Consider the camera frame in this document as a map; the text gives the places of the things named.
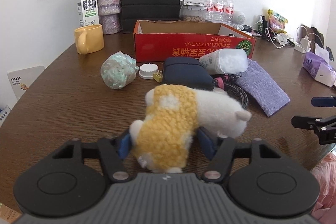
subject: gray ridged panel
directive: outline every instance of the gray ridged panel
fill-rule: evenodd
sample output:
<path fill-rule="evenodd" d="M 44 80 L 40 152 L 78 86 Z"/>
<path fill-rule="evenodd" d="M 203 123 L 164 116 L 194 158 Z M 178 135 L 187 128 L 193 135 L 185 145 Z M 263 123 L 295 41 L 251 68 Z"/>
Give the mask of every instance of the gray ridged panel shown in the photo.
<path fill-rule="evenodd" d="M 114 184 L 93 208 L 76 216 L 43 219 L 24 214 L 16 224 L 318 224 L 306 215 L 273 220 L 234 205 L 221 186 L 195 174 L 138 174 Z"/>

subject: yellow sweater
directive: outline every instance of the yellow sweater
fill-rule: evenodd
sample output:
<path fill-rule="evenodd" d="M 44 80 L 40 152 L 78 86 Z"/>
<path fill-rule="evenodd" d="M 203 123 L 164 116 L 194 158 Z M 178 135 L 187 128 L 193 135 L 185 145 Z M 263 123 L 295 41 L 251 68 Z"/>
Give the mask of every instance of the yellow sweater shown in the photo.
<path fill-rule="evenodd" d="M 198 128 L 196 94 L 181 85 L 160 85 L 136 139 L 133 154 L 151 155 L 155 169 L 186 166 L 190 137 Z"/>

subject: metal pin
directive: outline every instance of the metal pin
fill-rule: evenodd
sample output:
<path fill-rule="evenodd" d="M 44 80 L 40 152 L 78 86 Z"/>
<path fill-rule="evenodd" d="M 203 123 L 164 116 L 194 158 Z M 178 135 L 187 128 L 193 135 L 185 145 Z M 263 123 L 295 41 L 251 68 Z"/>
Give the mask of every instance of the metal pin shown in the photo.
<path fill-rule="evenodd" d="M 207 179 L 219 179 L 221 177 L 221 173 L 218 171 L 207 171 L 205 172 L 204 176 Z"/>
<path fill-rule="evenodd" d="M 125 180 L 129 178 L 129 174 L 123 171 L 118 171 L 113 174 L 113 178 L 116 180 Z"/>

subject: pumpkin picture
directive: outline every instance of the pumpkin picture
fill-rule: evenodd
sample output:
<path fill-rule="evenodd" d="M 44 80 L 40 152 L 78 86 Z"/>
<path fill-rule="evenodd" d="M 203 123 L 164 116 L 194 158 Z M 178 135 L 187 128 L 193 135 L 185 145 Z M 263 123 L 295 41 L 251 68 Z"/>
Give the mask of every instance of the pumpkin picture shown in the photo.
<path fill-rule="evenodd" d="M 249 40 L 243 40 L 237 45 L 236 48 L 242 48 L 245 50 L 247 56 L 249 56 L 252 50 L 252 43 Z"/>

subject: plush toy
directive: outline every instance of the plush toy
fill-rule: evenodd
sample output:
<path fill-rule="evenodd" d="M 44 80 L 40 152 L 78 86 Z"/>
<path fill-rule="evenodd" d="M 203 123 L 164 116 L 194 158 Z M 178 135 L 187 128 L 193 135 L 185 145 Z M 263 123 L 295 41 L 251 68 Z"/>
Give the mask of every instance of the plush toy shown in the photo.
<path fill-rule="evenodd" d="M 146 117 L 129 128 L 133 154 L 155 173 L 181 173 L 195 130 L 238 137 L 251 113 L 229 96 L 182 85 L 160 85 L 146 96 Z"/>

